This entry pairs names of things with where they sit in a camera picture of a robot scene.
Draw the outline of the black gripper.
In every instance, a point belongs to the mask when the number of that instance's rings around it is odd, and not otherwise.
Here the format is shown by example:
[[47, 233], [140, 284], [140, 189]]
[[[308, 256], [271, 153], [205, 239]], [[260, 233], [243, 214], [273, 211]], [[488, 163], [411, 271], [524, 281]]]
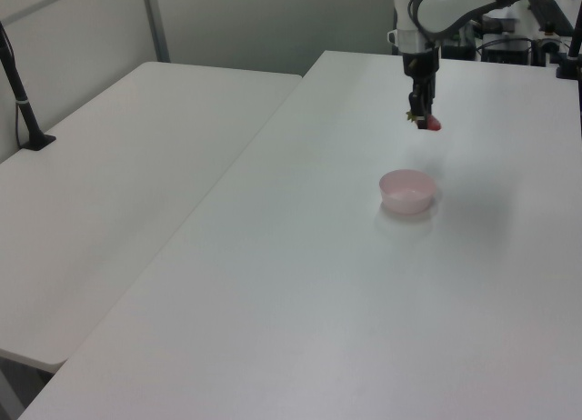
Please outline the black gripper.
[[418, 119], [419, 129], [435, 131], [436, 118], [432, 114], [432, 104], [435, 76], [439, 69], [439, 49], [430, 47], [425, 52], [403, 53], [402, 62], [404, 74], [414, 80], [408, 95], [410, 109], [407, 119]]

